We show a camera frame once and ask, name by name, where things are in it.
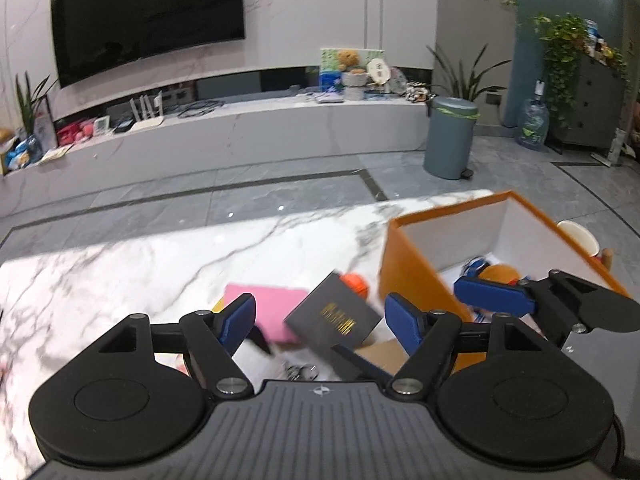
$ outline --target open cardboard box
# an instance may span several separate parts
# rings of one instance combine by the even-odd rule
[[[540,280],[561,269],[628,293],[609,271],[513,191],[395,218],[389,222],[378,293],[398,292],[423,311],[449,310],[465,322],[472,311],[453,295],[462,266],[475,256]],[[461,354],[456,369],[484,360]]]

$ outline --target trash can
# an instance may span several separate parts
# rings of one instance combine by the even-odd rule
[[[423,168],[440,178],[457,180],[469,162],[478,107],[455,97],[435,97]]]

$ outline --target gray cabinet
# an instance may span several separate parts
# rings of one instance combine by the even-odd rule
[[[625,82],[612,69],[582,56],[569,126],[552,126],[550,140],[609,149],[616,135],[624,91]]]

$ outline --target black tv screen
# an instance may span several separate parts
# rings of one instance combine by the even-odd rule
[[[244,39],[242,0],[51,0],[60,86],[162,52]]]

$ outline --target teal wall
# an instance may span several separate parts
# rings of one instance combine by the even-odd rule
[[[572,12],[598,23],[598,31],[611,46],[622,46],[623,0],[519,0],[516,45],[509,94],[504,113],[507,126],[516,124],[524,99],[533,94],[536,79],[542,77],[542,42],[530,26],[530,17]]]

